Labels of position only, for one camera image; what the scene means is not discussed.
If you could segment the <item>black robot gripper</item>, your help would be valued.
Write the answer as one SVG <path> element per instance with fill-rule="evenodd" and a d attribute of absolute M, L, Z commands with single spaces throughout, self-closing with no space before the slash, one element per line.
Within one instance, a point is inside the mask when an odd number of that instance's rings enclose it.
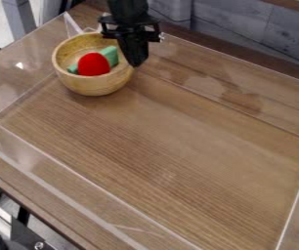
<path fill-rule="evenodd" d="M 147 0 L 106 0 L 106 4 L 110 15 L 96 19 L 100 34 L 117 39 L 127 63 L 138 67 L 149 57 L 149 42 L 159 41 L 158 20 L 149 15 Z"/>

